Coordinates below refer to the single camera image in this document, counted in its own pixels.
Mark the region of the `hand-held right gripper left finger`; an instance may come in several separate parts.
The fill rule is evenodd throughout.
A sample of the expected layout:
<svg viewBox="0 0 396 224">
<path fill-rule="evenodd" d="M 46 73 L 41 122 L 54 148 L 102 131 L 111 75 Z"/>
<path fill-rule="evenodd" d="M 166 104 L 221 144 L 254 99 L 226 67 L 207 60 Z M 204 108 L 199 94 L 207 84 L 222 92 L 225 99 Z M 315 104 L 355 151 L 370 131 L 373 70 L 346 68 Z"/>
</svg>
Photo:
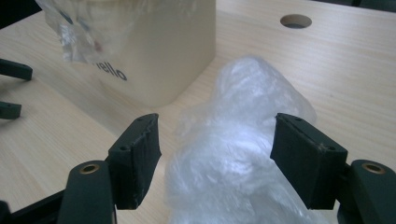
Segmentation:
<svg viewBox="0 0 396 224">
<path fill-rule="evenodd" d="M 162 155 L 159 143 L 159 115 L 135 119 L 108 151 L 115 205 L 135 210 L 144 200 Z"/>
</svg>

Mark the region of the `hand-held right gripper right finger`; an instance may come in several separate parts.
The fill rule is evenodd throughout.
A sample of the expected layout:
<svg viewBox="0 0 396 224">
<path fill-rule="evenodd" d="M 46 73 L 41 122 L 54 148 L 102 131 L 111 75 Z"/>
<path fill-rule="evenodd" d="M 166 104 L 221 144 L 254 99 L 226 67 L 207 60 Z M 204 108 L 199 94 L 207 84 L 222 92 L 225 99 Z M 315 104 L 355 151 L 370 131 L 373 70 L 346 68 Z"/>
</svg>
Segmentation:
<svg viewBox="0 0 396 224">
<path fill-rule="evenodd" d="M 308 209 L 333 209 L 345 148 L 304 119 L 278 113 L 270 158 Z"/>
</svg>

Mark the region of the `clear plastic bag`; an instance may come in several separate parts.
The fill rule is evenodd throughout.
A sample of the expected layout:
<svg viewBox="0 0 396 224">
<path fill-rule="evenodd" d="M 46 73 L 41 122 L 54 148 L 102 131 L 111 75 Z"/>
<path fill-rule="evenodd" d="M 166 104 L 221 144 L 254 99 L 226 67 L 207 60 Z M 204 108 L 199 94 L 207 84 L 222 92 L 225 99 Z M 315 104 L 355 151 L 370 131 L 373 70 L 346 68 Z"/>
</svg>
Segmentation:
<svg viewBox="0 0 396 224">
<path fill-rule="evenodd" d="M 35 0 L 56 33 L 69 62 L 99 63 L 104 59 L 101 37 L 89 18 L 88 0 Z"/>
<path fill-rule="evenodd" d="M 265 60 L 246 56 L 222 68 L 211 98 L 181 116 L 181 148 L 165 173 L 169 224 L 328 224 L 270 158 L 278 113 L 317 118 Z"/>
</svg>

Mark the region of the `cream square plastic bin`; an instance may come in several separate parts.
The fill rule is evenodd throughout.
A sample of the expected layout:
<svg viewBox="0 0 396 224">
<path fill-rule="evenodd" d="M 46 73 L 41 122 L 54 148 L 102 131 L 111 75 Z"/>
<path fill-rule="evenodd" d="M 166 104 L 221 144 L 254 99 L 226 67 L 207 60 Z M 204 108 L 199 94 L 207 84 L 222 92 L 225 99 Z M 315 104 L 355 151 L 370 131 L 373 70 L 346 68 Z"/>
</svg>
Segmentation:
<svg viewBox="0 0 396 224">
<path fill-rule="evenodd" d="M 78 63 L 149 106 L 174 101 L 216 53 L 216 0 L 88 0 L 104 59 Z"/>
</svg>

